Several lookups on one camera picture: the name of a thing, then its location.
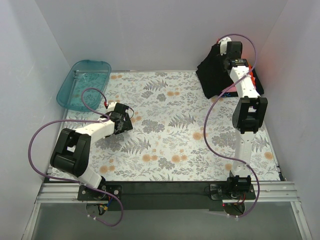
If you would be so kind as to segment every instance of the black cloth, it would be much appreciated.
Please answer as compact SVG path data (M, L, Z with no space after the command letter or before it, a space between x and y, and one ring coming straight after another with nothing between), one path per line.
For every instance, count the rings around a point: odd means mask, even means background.
M220 54L220 46L215 44L212 46L209 55L197 67L196 74L200 80L204 95L210 99L215 95L229 87L234 82L230 78L228 72L224 69L223 59ZM255 77L256 91L262 95L264 89L259 81L256 71L252 71ZM237 92L226 92L223 97L237 97Z

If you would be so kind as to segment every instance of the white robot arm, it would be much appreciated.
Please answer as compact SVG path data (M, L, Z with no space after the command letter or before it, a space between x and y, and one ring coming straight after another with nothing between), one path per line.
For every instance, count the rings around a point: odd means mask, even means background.
M230 37L225 37L218 43L220 44L220 54L224 57L224 68L235 83L250 70L247 60L241 58L242 44L231 41ZM256 132L263 123L268 101L256 91L250 75L246 75L235 87L240 100L232 117L233 126L236 128L234 157L249 164L252 143ZM243 178L251 174L246 165L238 161L233 162L230 173L232 176Z
M51 166L95 189L99 188L105 179L88 164L90 146L112 134L117 135L133 129L128 113L129 106L112 102L107 110L109 121L103 122L105 117L102 116L99 118L100 123L92 123L77 129L64 128L50 159Z

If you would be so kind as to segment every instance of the floral tablecloth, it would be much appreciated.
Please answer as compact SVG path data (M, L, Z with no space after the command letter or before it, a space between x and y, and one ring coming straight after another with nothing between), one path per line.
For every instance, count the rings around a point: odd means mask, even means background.
M112 73L105 90L109 102L134 110L133 130L97 141L89 165L107 181L225 181L232 161L211 153L203 138L204 119L213 99L207 99L195 72ZM222 98L207 127L211 146L234 156L232 114L237 97ZM105 112L103 104L98 108ZM91 112L69 110L67 119L96 120ZM78 128L80 123L65 123ZM253 141L251 164L260 180L280 180L270 141L263 126ZM56 168L51 175L69 178Z

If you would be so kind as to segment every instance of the black mounting plate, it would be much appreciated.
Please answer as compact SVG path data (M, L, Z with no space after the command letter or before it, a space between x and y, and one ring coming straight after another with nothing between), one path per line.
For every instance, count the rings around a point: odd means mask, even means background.
M104 184L106 192L115 195L118 199L121 200L122 195L122 186L118 184ZM108 201L108 195L103 193L91 190L84 185L79 187L78 197L77 200L79 201Z
M230 200L230 194L232 192L226 191L227 183L226 182L217 182L210 184L210 191L216 192L215 194L211 194L212 200ZM251 184L249 187L249 192L245 192L245 199L246 200L254 200L256 199L256 193L254 190L254 186Z
M221 199L212 199L208 188L210 185L225 186L226 181L109 181L106 182L108 192L118 190L118 196L126 210L178 210L208 209L221 212L224 210ZM95 199L93 191L81 185L78 192L79 201ZM254 199L249 194L246 199ZM119 204L111 204L108 211L120 211Z

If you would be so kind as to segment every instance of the white backdrop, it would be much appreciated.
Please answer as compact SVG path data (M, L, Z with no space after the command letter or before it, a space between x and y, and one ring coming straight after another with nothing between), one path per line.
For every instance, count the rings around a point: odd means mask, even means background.
M36 2L70 66L92 59L121 71L195 70L229 33L248 35L260 51L287 0Z
M28 163L34 132L63 109L56 94L69 71L34 0L0 1L0 239L21 239L42 179ZM46 171L59 126L35 141L32 155Z
M313 239L320 239L319 11L317 0L289 0L257 67L274 150L284 176L297 187Z

